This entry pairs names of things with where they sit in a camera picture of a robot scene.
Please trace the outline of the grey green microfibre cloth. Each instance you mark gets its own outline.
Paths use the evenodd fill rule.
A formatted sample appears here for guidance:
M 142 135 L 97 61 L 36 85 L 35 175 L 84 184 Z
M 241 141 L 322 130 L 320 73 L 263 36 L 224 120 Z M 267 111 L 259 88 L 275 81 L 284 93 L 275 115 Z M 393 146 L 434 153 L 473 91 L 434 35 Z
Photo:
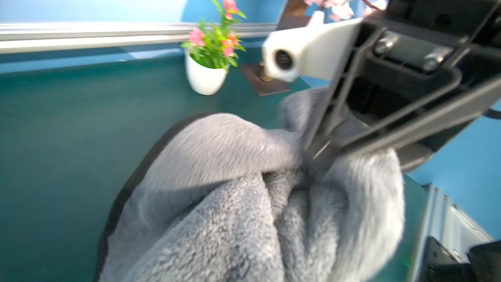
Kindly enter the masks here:
M 283 127 L 180 121 L 115 199 L 95 281 L 367 281 L 404 234 L 395 150 L 315 168 L 304 152 L 327 88 L 287 96 Z

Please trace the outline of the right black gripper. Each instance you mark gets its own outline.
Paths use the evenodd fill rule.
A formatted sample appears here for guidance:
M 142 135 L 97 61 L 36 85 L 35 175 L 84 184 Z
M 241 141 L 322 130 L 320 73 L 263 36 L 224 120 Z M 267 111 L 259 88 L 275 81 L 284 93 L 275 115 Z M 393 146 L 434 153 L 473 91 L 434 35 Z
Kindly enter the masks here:
M 390 0 L 361 23 L 304 152 L 326 171 L 391 148 L 410 172 L 499 99 L 500 0 Z

